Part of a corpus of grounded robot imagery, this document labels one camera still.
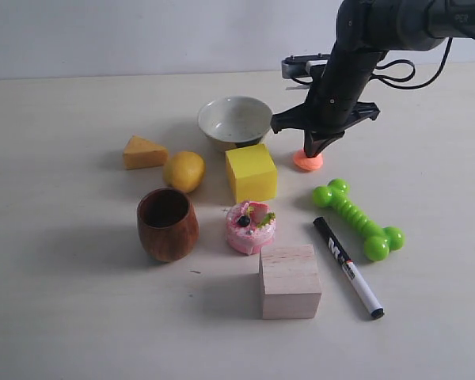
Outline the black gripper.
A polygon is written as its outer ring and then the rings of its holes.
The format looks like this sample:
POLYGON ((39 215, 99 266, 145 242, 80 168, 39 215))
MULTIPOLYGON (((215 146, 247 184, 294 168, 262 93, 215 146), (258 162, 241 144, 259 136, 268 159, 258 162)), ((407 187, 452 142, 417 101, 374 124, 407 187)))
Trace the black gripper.
POLYGON ((360 102, 377 59, 329 59, 314 66, 313 83, 303 103, 271 118, 275 133, 285 129, 304 131, 303 150, 317 157, 344 136, 342 131, 365 120, 376 120, 380 110, 373 102, 360 102))

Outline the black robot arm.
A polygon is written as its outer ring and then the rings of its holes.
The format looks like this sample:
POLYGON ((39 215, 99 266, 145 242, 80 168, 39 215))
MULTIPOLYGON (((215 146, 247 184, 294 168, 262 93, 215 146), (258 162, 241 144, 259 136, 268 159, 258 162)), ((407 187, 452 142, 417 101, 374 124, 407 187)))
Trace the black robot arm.
POLYGON ((307 83, 303 103, 271 118, 271 129, 304 132, 304 153, 320 154, 345 131, 375 120, 378 106, 359 97, 390 51, 430 51, 454 38, 475 40, 475 1, 344 1, 328 54, 291 55, 282 76, 307 83))

